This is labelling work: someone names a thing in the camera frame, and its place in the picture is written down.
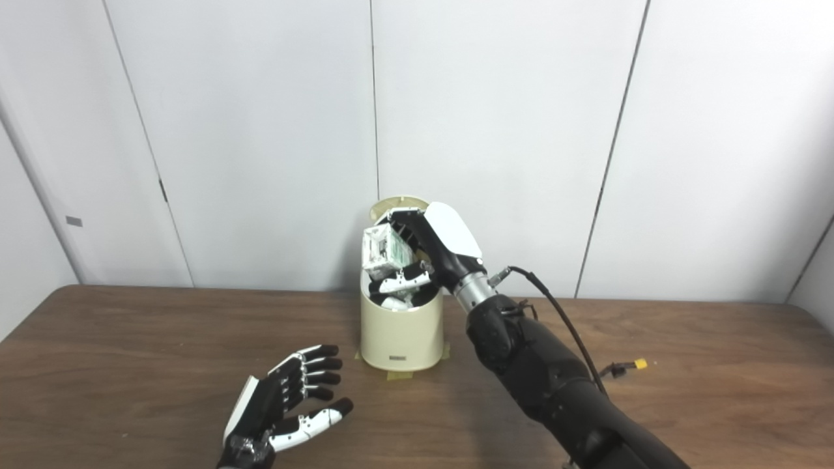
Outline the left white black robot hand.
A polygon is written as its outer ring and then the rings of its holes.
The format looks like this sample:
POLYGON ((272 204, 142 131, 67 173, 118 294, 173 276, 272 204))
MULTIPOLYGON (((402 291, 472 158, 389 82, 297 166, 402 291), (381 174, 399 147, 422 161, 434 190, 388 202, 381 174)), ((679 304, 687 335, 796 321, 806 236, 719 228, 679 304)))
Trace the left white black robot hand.
POLYGON ((296 350, 264 377, 248 376, 223 432, 218 468, 271 468, 277 454, 315 438, 354 410, 336 400, 337 345, 296 350))

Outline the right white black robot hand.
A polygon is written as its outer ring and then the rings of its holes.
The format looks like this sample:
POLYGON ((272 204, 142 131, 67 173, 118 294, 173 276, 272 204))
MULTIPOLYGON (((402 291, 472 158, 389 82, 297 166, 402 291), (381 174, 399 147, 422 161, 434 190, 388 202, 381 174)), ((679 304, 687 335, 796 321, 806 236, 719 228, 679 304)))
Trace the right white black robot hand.
POLYGON ((497 295, 482 250, 450 205, 432 202, 382 208, 364 235, 367 297, 390 309, 423 305, 446 291, 471 313, 497 295))

